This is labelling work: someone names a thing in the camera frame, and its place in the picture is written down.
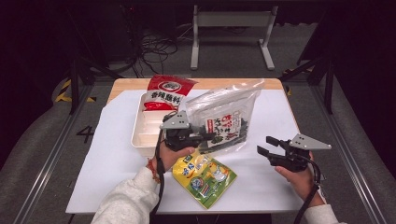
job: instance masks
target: number 4 marking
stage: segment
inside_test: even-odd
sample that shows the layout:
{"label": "number 4 marking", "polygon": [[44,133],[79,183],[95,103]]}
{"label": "number 4 marking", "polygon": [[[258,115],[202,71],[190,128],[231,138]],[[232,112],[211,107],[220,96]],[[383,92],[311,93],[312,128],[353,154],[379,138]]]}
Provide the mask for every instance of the number 4 marking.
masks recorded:
{"label": "number 4 marking", "polygon": [[90,135],[93,135],[94,133],[91,133],[92,127],[90,125],[88,125],[87,127],[85,127],[85,129],[79,131],[77,133],[77,135],[85,135],[85,141],[84,143],[88,142],[88,139],[90,138]]}

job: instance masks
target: clear plastic bag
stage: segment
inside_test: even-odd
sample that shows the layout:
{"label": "clear plastic bag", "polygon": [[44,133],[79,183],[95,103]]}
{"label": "clear plastic bag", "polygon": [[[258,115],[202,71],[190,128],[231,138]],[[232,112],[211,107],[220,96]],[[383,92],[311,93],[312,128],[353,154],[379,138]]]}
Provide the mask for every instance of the clear plastic bag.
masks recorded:
{"label": "clear plastic bag", "polygon": [[216,133],[203,142],[201,154],[216,156],[239,150],[248,137],[251,114],[264,79],[215,89],[186,102],[186,111],[195,134]]}

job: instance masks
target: seaweed package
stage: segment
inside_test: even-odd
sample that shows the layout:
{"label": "seaweed package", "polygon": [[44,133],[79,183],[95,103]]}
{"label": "seaweed package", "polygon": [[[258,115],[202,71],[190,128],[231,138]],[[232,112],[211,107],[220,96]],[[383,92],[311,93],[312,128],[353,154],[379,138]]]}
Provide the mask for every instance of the seaweed package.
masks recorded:
{"label": "seaweed package", "polygon": [[172,168],[175,180],[201,206],[210,208],[236,179],[226,165],[198,151],[178,159]]}
{"label": "seaweed package", "polygon": [[186,111],[196,134],[216,136],[198,146],[212,156],[239,150],[248,137],[251,114],[264,79],[254,79],[227,88],[214,89],[186,102]]}

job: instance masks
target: red snack bag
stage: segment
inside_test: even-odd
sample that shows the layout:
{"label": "red snack bag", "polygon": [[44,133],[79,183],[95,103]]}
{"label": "red snack bag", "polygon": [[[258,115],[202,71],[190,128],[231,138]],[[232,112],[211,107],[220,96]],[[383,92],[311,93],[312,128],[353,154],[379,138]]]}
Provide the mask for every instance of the red snack bag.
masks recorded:
{"label": "red snack bag", "polygon": [[149,110],[177,110],[196,81],[183,77],[155,75],[148,84],[144,106]]}

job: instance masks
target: white sleeve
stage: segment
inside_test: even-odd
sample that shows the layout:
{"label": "white sleeve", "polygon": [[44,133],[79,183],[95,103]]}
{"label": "white sleeve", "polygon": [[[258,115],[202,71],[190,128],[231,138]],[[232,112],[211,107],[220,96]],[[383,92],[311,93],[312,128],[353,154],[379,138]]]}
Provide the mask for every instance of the white sleeve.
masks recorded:
{"label": "white sleeve", "polygon": [[92,223],[149,223],[159,197],[152,172],[142,167],[134,179],[120,182],[102,200]]}
{"label": "white sleeve", "polygon": [[306,209],[304,216],[309,224],[338,224],[332,206],[323,204]]}

